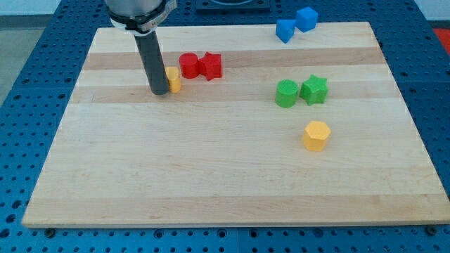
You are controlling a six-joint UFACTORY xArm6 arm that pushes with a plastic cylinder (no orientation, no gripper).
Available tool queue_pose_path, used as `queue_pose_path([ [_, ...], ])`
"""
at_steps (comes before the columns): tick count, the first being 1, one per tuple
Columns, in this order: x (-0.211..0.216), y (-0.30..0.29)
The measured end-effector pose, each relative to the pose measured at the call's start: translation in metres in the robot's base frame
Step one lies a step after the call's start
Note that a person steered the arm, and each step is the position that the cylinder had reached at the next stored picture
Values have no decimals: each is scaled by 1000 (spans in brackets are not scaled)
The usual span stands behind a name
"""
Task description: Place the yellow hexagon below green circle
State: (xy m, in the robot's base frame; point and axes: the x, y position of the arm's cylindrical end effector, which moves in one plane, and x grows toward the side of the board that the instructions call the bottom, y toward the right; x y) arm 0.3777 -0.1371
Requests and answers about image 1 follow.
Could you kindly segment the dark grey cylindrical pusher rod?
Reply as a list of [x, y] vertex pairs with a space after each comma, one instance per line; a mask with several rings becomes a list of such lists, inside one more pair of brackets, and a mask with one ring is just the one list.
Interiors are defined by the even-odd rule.
[[135, 36], [135, 42], [150, 90], [155, 95], [165, 95], [169, 91], [169, 82], [156, 31], [150, 32], [146, 36]]

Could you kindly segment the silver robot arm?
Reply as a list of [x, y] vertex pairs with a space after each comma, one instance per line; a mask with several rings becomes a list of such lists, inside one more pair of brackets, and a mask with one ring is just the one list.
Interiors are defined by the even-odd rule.
[[150, 90], [165, 95], [169, 82], [156, 29], [177, 7], [176, 0], [105, 0], [105, 4], [113, 26], [134, 35]]

